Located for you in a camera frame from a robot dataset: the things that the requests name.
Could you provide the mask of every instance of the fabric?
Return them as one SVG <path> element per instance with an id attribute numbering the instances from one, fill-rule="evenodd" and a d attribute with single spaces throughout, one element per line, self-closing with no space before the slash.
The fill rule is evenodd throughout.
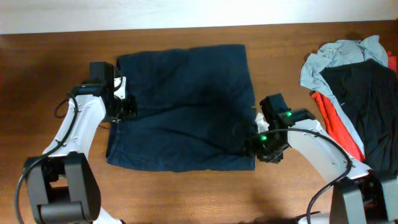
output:
<path id="1" fill-rule="evenodd" d="M 257 132 L 263 133 L 264 131 L 268 131 L 269 123 L 266 121 L 263 113 L 257 113 L 256 116 L 256 125 L 257 125 Z"/>
<path id="2" fill-rule="evenodd" d="M 365 163 L 398 173 L 398 79 L 374 60 L 321 72 L 365 146 Z"/>
<path id="3" fill-rule="evenodd" d="M 244 45 L 118 58 L 138 118 L 111 128 L 107 162 L 135 170 L 254 170 L 242 157 L 256 112 Z"/>
<path id="4" fill-rule="evenodd" d="M 330 137 L 332 137 L 355 159 L 363 162 L 365 160 L 364 154 L 361 152 L 359 147 L 354 142 L 354 139 L 351 137 L 346 127 L 341 122 L 330 100 L 319 92 L 313 93 L 311 97 L 318 105 L 319 111 L 321 112 L 323 120 L 325 121 L 326 131 Z"/>
<path id="5" fill-rule="evenodd" d="M 388 54 L 388 67 L 394 72 L 397 72 L 397 56 L 392 55 L 392 52 L 388 52 L 387 54 Z"/>
<path id="6" fill-rule="evenodd" d="M 337 40 L 335 43 L 325 44 L 318 50 L 317 54 L 311 54 L 308 57 L 302 68 L 300 78 L 300 85 L 321 93 L 331 101 L 340 120 L 363 154 L 364 144 L 361 138 L 355 131 L 352 122 L 344 114 L 338 100 L 320 72 L 324 68 L 363 62 L 367 59 L 373 59 L 383 66 L 388 66 L 387 53 L 383 46 L 379 44 L 378 35 L 368 37 L 362 42 L 359 40 Z"/>

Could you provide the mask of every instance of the black shirt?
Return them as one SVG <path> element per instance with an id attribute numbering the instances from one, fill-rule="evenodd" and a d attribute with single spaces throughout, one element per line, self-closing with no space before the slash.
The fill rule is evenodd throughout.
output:
<path id="1" fill-rule="evenodd" d="M 374 60 L 326 68 L 321 72 L 358 132 L 365 163 L 398 172 L 398 80 Z"/>

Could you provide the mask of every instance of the red fabric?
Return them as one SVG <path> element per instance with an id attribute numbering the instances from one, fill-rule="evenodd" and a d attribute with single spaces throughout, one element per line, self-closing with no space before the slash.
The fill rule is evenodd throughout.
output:
<path id="1" fill-rule="evenodd" d="M 391 52 L 388 52 L 387 54 L 388 54 L 388 67 L 393 71 L 397 72 L 397 56 L 393 56 Z"/>
<path id="2" fill-rule="evenodd" d="M 340 117 L 337 115 L 335 107 L 330 100 L 322 94 L 315 92 L 311 96 L 318 105 L 326 124 L 326 131 L 344 150 L 350 153 L 355 159 L 364 161 L 365 156 L 354 142 L 350 133 L 347 131 Z"/>

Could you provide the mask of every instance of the light blue fabric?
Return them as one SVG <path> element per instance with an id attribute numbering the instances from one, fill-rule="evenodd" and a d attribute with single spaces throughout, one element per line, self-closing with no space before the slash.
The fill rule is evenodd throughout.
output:
<path id="1" fill-rule="evenodd" d="M 352 122 L 341 109 L 341 105 L 320 72 L 327 67 L 358 63 L 368 59 L 373 59 L 381 65 L 388 67 L 388 56 L 386 50 L 379 43 L 378 35 L 370 36 L 363 41 L 337 40 L 334 43 L 325 44 L 318 50 L 317 54 L 311 54 L 308 57 L 301 70 L 300 78 L 301 86 L 317 91 L 329 98 L 336 109 L 337 115 L 363 154 L 364 144 L 361 138 Z"/>

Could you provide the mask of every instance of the white wall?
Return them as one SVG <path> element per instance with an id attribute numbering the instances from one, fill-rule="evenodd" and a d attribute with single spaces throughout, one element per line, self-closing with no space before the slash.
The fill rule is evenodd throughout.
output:
<path id="1" fill-rule="evenodd" d="M 398 0 L 0 0 L 0 33 L 398 18 Z"/>

